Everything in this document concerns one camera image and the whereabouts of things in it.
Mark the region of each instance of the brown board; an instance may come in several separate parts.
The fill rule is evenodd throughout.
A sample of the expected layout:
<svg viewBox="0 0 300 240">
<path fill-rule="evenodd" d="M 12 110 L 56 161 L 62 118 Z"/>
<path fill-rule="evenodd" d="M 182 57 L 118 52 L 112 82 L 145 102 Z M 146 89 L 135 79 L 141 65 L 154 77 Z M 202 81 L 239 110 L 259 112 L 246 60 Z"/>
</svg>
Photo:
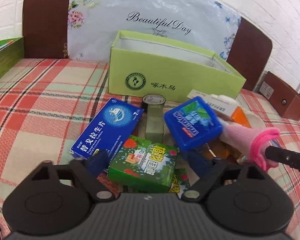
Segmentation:
<svg viewBox="0 0 300 240">
<path fill-rule="evenodd" d="M 25 57 L 67 56 L 68 5 L 69 0 L 24 0 Z M 271 40 L 242 18 L 227 61 L 247 79 L 243 88 L 253 90 L 271 50 Z"/>
</svg>

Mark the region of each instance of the open green box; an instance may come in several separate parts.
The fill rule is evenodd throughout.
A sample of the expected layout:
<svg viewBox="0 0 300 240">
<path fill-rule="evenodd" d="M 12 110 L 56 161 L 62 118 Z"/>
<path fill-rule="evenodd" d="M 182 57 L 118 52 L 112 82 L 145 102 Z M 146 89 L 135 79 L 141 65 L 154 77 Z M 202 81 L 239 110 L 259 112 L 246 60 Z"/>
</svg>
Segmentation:
<svg viewBox="0 0 300 240">
<path fill-rule="evenodd" d="M 109 93 L 161 94 L 184 102 L 192 90 L 236 98 L 246 79 L 212 51 L 164 37 L 119 31 L 111 46 Z"/>
<path fill-rule="evenodd" d="M 23 38 L 0 41 L 0 46 L 9 41 L 13 41 L 13 43 L 0 50 L 0 78 L 25 55 Z"/>
</svg>

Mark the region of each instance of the green candy box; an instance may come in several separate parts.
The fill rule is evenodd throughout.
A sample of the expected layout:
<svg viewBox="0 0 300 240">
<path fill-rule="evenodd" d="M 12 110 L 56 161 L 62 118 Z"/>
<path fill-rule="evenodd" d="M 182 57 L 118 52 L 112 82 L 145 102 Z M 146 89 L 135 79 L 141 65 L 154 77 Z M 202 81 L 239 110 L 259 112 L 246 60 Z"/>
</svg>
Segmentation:
<svg viewBox="0 0 300 240">
<path fill-rule="evenodd" d="M 111 161 L 108 178 L 149 193 L 169 191 L 178 149 L 130 136 Z"/>
</svg>

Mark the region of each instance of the green packet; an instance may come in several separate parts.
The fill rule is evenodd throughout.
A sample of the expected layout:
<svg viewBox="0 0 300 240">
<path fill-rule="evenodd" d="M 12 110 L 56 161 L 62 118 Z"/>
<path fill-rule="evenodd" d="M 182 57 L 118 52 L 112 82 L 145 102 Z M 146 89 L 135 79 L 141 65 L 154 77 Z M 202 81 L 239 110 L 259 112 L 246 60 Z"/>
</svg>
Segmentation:
<svg viewBox="0 0 300 240">
<path fill-rule="evenodd" d="M 190 188 L 189 178 L 186 169 L 175 169 L 169 193 L 176 193 L 179 198 L 183 192 Z"/>
<path fill-rule="evenodd" d="M 178 149 L 136 136 L 124 143 L 111 161 L 108 178 L 149 193 L 169 191 Z"/>
</svg>

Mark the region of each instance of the blue medicine box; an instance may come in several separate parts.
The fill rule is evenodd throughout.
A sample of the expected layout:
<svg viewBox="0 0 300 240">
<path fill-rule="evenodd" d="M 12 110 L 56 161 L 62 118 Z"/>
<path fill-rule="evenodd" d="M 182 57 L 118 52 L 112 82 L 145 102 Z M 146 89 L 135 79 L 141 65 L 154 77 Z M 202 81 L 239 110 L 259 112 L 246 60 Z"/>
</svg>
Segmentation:
<svg viewBox="0 0 300 240">
<path fill-rule="evenodd" d="M 211 107 L 195 97 L 166 112 L 164 120 L 181 151 L 195 149 L 222 133 L 222 125 Z"/>
<path fill-rule="evenodd" d="M 143 109 L 111 98 L 71 147 L 74 157 L 88 159 L 99 150 L 108 152 L 109 162 L 137 125 Z"/>
</svg>

